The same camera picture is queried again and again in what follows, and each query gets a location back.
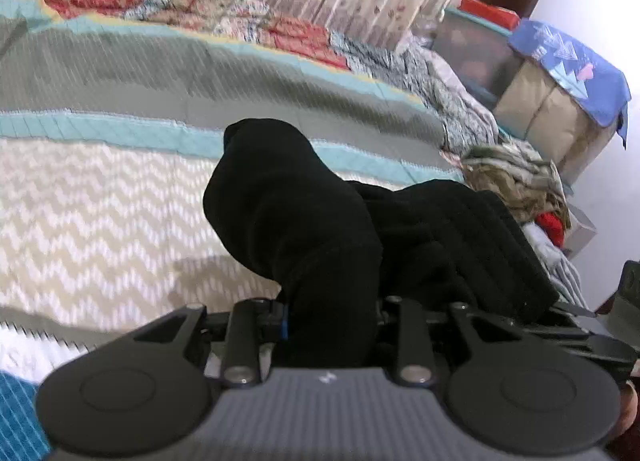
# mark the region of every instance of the folded black clothing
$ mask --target folded black clothing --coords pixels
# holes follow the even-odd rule
[[[358,367],[376,337],[376,300],[427,309],[466,301],[535,321],[558,298],[517,223],[492,192],[429,181],[392,192],[346,182],[300,131],[242,120],[204,193],[231,255],[282,287],[290,339],[273,362]]]

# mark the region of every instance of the white wall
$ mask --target white wall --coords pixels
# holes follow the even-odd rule
[[[565,31],[622,70],[634,98],[627,150],[614,136],[570,199],[598,229],[574,260],[595,309],[617,289],[624,262],[640,260],[640,0],[539,0],[531,17]]]

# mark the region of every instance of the gray patterned fabric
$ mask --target gray patterned fabric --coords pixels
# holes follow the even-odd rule
[[[236,47],[55,28],[26,32],[24,24],[4,21],[0,109],[116,112],[198,128],[224,128],[248,116],[278,118],[310,138],[451,168],[439,152],[442,124],[430,111]]]
[[[445,148],[464,154],[478,144],[494,144],[494,128],[438,78],[429,62],[414,46],[402,54],[331,33],[331,45],[344,55],[354,73],[381,80],[419,96],[430,114],[445,127]]]

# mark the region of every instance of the metal screw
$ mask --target metal screw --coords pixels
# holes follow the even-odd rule
[[[405,365],[400,371],[400,377],[409,383],[426,383],[432,376],[431,369],[422,365]]]
[[[254,378],[255,373],[246,365],[235,365],[225,369],[225,380],[231,383],[250,383]]]

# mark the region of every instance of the pile of clothes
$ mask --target pile of clothes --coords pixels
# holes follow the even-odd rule
[[[587,307],[580,275],[560,249],[571,222],[553,162],[542,159],[528,142],[505,137],[502,145],[473,147],[462,156],[460,166],[473,190],[496,193],[521,224],[564,301]]]

